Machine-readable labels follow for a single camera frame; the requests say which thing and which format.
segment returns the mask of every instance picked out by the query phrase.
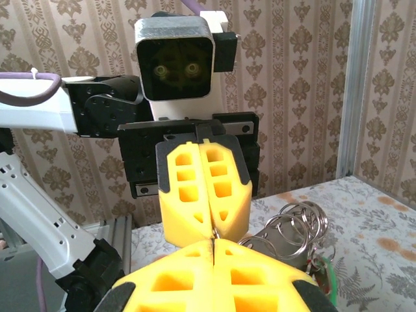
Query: camera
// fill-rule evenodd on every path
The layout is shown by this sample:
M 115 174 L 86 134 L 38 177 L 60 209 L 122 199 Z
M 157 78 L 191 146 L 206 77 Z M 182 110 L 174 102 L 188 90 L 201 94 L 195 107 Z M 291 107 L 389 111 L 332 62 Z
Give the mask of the camera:
M 199 16 L 140 19 L 136 52 L 144 96 L 149 101 L 202 98 L 211 91 L 215 40 Z

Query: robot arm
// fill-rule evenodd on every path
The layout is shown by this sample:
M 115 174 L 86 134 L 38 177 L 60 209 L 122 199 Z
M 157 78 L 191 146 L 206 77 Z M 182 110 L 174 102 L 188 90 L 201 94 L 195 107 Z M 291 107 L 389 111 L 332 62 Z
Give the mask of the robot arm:
M 237 35 L 223 32 L 223 12 L 204 14 L 204 18 L 166 14 L 138 22 L 140 79 L 63 79 L 57 93 L 39 105 L 0 103 L 0 127 L 119 137 L 127 180 L 136 198 L 157 193 L 156 144 L 183 133 L 195 136 L 196 126 L 205 123 L 214 135 L 237 135 L 247 167 L 253 169 L 250 176 L 258 178 L 258 118 L 245 113 L 221 114 L 219 73 L 233 69 Z M 25 97 L 50 84 L 38 79 L 0 79 L 0 89 Z M 68 311 L 93 310 L 123 276 L 120 256 L 105 240 L 98 241 L 82 230 L 34 182 L 12 154 L 8 129 L 0 129 L 0 148 L 2 145 L 0 218 L 44 260 L 68 293 Z
M 80 228 L 39 187 L 19 157 L 0 153 L 1 218 L 39 254 L 50 273 L 63 278 L 94 249 L 94 236 Z
M 122 259 L 46 194 L 12 148 L 10 130 L 0 129 L 0 217 L 32 246 L 68 293 L 66 309 L 91 311 L 124 275 Z

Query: patterned wallpaper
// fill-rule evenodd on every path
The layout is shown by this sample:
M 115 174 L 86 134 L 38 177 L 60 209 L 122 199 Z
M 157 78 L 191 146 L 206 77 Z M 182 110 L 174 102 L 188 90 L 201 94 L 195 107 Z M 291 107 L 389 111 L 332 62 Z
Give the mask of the patterned wallpaper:
M 334 178 L 352 0 L 199 0 L 241 34 L 222 78 L 228 112 L 261 118 L 261 196 Z M 134 22 L 179 0 L 0 0 L 0 70 L 71 75 L 137 73 Z M 157 199 L 133 200 L 118 143 L 14 131 L 35 180 L 80 224 L 133 213 L 160 221 Z
M 416 208 L 416 1 L 377 1 L 356 174 Z

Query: floral tablecloth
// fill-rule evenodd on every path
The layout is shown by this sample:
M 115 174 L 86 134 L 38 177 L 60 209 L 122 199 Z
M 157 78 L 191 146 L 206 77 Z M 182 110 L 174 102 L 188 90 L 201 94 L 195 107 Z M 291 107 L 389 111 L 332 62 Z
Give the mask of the floral tablecloth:
M 355 177 L 252 202 L 257 233 L 288 202 L 311 200 L 330 219 L 325 247 L 335 245 L 339 311 L 416 311 L 416 211 Z M 161 224 L 132 235 L 132 270 L 177 250 Z

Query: camera lens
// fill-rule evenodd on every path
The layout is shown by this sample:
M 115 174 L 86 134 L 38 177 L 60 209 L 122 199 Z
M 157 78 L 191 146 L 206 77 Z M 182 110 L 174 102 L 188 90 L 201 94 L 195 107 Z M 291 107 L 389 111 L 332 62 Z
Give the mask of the camera lens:
M 190 63 L 185 67 L 185 74 L 188 77 L 198 76 L 200 73 L 200 66 L 196 63 Z
M 168 69 L 166 68 L 166 66 L 158 65 L 155 67 L 153 72 L 158 77 L 165 77 L 168 74 Z

